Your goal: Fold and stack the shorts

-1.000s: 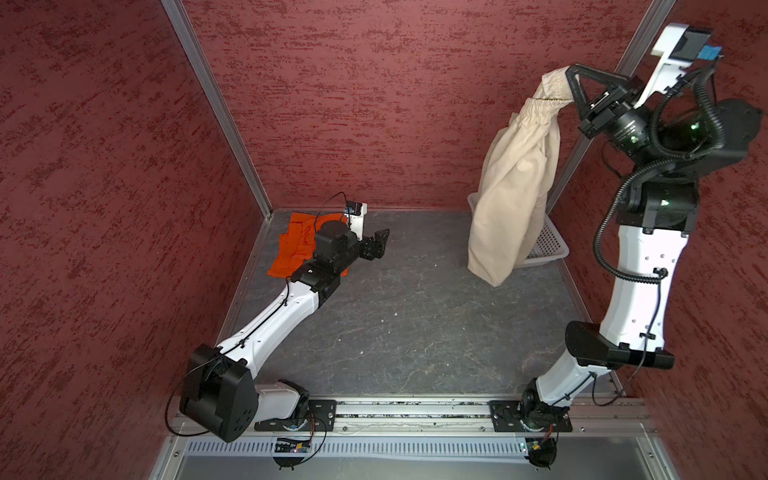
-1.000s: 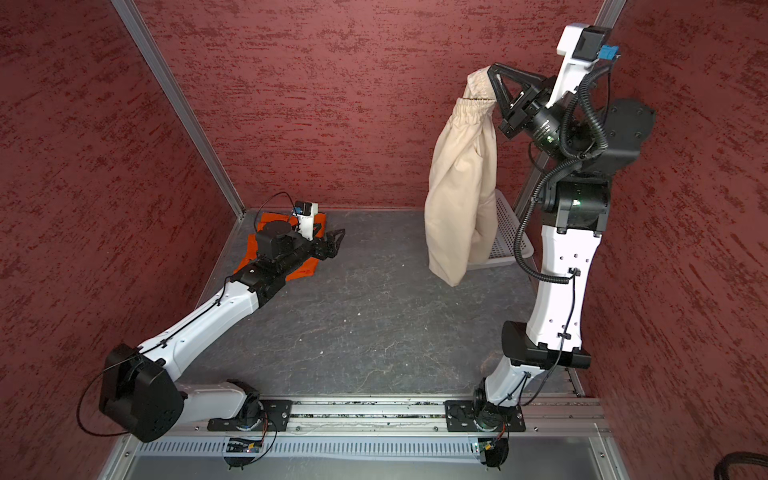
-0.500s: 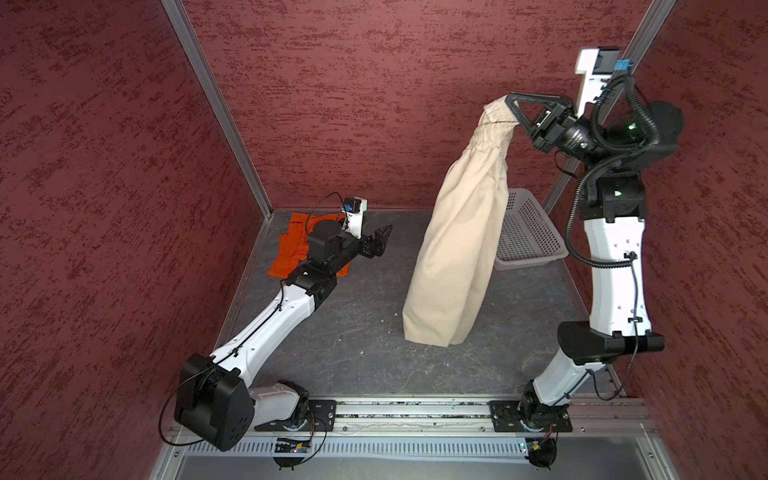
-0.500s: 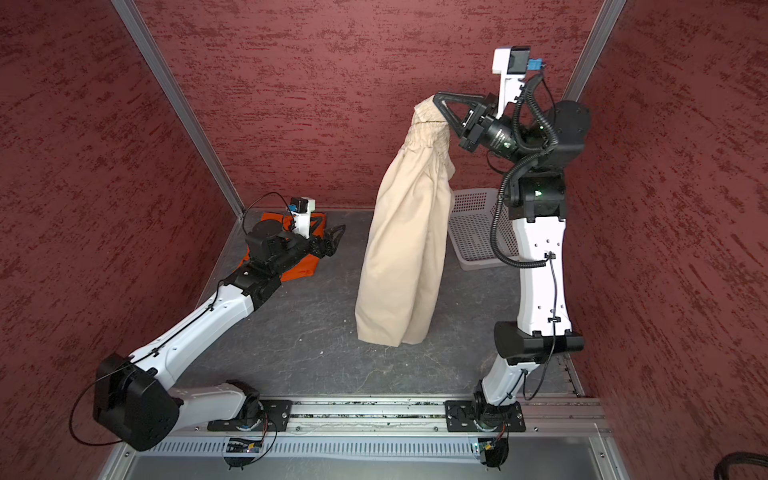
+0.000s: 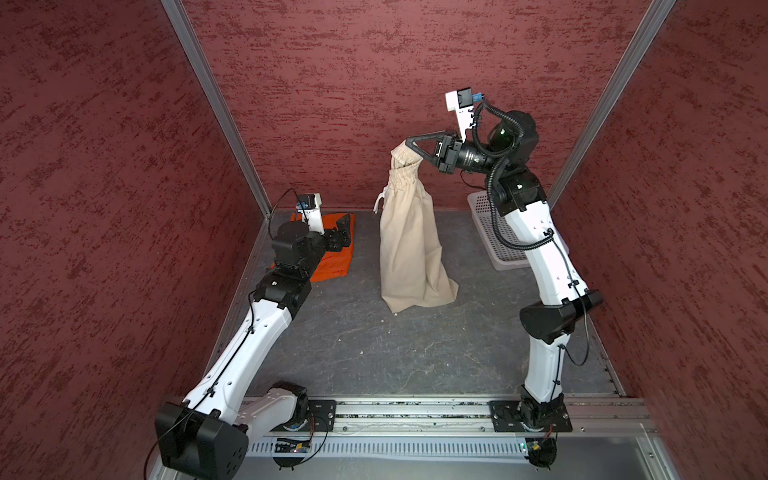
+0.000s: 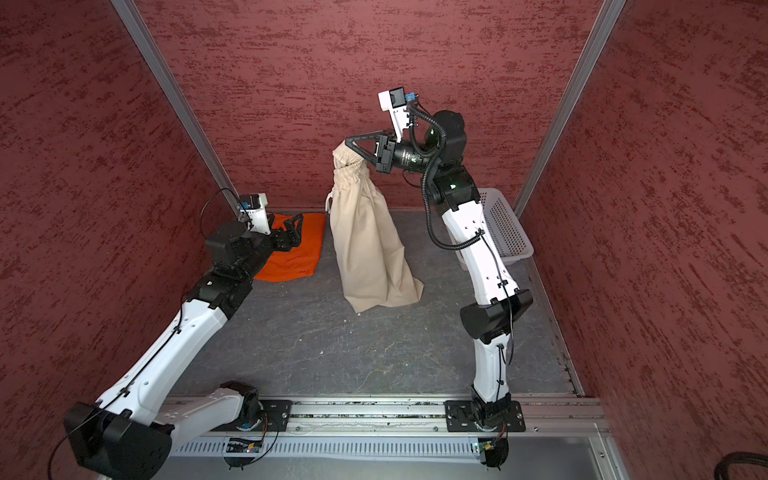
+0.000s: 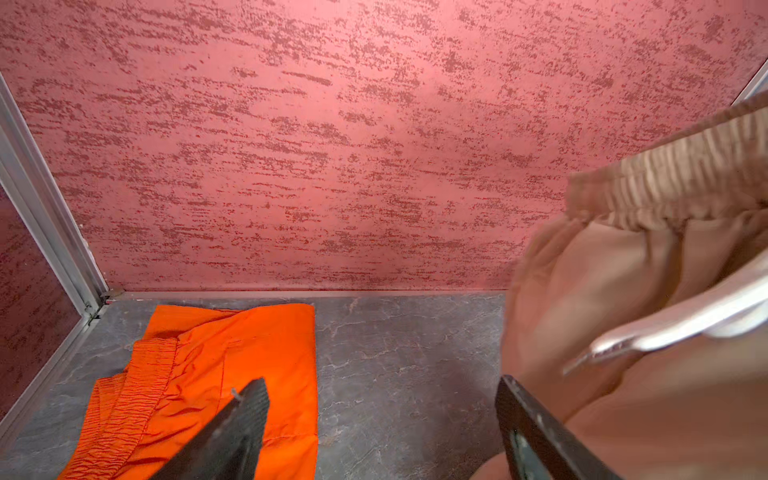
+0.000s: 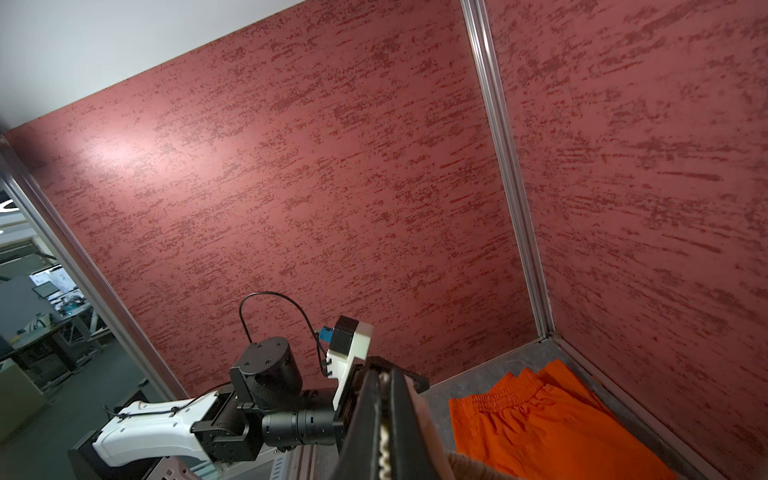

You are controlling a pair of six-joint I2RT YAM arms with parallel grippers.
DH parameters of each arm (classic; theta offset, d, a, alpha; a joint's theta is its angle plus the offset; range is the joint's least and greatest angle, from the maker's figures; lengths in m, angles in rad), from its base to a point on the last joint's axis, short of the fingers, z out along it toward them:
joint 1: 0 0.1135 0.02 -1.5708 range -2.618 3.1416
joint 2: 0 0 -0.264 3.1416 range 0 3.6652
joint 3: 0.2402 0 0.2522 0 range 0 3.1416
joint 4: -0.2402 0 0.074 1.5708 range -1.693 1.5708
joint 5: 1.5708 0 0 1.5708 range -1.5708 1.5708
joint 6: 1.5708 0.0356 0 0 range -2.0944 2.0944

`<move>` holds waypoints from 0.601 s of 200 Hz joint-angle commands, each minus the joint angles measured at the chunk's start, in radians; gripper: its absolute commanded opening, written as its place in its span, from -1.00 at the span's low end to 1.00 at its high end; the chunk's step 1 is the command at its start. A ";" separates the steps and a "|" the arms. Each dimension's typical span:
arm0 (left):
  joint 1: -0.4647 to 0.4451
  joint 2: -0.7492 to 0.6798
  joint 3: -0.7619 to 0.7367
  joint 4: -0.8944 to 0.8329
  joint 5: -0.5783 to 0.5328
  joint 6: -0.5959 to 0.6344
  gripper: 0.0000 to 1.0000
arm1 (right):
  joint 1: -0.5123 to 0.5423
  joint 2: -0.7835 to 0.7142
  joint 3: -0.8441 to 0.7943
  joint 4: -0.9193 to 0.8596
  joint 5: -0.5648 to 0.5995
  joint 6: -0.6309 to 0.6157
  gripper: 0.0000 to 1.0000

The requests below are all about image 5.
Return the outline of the orange shorts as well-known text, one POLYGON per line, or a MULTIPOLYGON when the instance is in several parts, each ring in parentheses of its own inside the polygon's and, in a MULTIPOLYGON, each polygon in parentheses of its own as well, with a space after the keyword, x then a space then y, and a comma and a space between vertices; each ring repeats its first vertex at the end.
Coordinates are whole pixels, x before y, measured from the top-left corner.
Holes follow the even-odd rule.
POLYGON ((354 216, 349 213, 322 215, 324 229, 333 228, 337 221, 351 224, 352 243, 341 252, 327 252, 325 233, 312 232, 294 213, 283 223, 272 239, 275 258, 272 266, 289 276, 313 283, 343 277, 348 274, 354 253, 354 216))

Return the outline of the beige shorts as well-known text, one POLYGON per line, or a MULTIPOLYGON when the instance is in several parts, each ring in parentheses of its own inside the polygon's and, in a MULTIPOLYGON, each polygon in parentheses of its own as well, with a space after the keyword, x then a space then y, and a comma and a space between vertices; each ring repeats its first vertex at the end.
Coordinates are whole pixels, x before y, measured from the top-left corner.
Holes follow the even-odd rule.
POLYGON ((394 148, 388 183, 373 206, 380 216, 381 297, 393 314, 447 305, 458 295, 442 263, 432 197, 419 179, 422 161, 404 143, 394 148))

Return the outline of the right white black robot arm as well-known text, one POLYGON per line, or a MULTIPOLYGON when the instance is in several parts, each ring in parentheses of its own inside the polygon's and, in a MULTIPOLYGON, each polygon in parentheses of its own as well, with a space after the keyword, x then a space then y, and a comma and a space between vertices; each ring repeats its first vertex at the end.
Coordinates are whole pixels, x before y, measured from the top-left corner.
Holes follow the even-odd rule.
POLYGON ((571 335, 603 297, 573 266, 544 189, 527 167, 539 141, 533 117, 520 111, 492 113, 500 122, 485 142, 438 132, 409 137, 405 144, 441 172, 485 175, 494 236, 526 256, 539 299, 519 312, 529 337, 529 358, 520 401, 509 418, 524 430, 547 432, 567 418, 562 373, 573 358, 571 335))

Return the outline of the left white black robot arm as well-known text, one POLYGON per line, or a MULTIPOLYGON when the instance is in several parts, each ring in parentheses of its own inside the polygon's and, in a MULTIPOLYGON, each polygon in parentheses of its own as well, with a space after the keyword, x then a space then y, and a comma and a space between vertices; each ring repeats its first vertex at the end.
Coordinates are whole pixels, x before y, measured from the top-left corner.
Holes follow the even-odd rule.
POLYGON ((310 420, 306 390, 278 382, 245 406, 247 390, 281 334, 311 291, 311 278, 327 253, 351 246, 352 219, 313 230, 302 221, 280 226, 272 241, 272 268, 247 295, 248 311, 221 356, 179 404, 164 404, 155 417, 164 467, 195 479, 231 479, 252 442, 279 426, 310 420))

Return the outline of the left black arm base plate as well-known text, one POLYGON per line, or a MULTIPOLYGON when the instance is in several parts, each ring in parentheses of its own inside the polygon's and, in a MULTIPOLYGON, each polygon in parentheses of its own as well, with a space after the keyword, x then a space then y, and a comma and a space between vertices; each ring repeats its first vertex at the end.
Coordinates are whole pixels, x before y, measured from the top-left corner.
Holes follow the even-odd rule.
POLYGON ((338 402, 332 399, 309 399, 302 403, 299 432, 332 432, 338 402))

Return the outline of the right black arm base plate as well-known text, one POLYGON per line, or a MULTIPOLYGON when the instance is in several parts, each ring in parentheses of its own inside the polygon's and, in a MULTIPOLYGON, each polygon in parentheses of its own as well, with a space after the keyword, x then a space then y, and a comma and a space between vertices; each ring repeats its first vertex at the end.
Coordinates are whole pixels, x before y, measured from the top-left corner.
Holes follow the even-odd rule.
POLYGON ((559 399, 539 404, 529 400, 496 400, 488 403, 496 433, 570 433, 573 426, 559 399))

